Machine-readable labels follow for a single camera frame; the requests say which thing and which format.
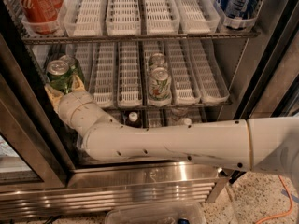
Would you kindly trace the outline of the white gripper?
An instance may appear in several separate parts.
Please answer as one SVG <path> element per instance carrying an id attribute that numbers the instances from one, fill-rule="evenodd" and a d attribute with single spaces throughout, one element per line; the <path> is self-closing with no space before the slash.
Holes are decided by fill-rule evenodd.
<path id="1" fill-rule="evenodd" d="M 72 92 L 65 96 L 49 83 L 44 89 L 59 118 L 72 129 L 88 129 L 97 121 L 97 104 L 85 91 L 84 83 L 78 75 L 72 76 Z"/>

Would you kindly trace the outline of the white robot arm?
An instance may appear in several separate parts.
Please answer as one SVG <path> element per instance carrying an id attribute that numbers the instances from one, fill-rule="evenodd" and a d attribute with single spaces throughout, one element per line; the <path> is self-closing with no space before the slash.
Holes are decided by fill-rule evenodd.
<path id="1" fill-rule="evenodd" d="M 83 138 L 82 148 L 99 161 L 154 157 L 221 168 L 277 174 L 299 188 L 299 118 L 239 119 L 133 128 L 105 112 L 72 76 L 71 92 L 51 85 L 46 93 L 60 120 Z"/>

